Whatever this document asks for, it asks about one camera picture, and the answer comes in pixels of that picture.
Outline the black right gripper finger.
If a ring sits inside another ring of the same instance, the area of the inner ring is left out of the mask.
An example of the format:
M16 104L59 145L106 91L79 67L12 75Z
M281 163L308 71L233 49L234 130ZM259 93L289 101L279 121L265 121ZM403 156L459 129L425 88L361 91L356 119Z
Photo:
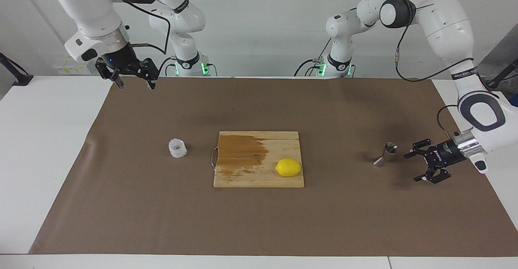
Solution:
M120 76L119 70L116 68L113 71L109 70L106 62L103 59L96 59L96 70L102 79L112 81L119 89L124 88L124 82Z
M136 77L144 79L147 82L148 87L151 90L154 90L156 87L156 81L159 77L159 69L152 59L146 58L137 62Z

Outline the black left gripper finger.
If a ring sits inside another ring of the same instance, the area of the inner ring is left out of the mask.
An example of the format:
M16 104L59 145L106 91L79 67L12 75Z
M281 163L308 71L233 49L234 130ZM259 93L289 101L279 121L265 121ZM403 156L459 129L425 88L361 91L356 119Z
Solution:
M433 184L438 184L439 182L451 177L451 174L445 169L448 166L448 161L425 158L425 163L427 164L426 172L414 177L414 181L429 181Z
M412 158L416 155L426 155L427 149L432 145L431 139L425 139L418 142L413 143L412 148L409 153L404 155L404 159Z

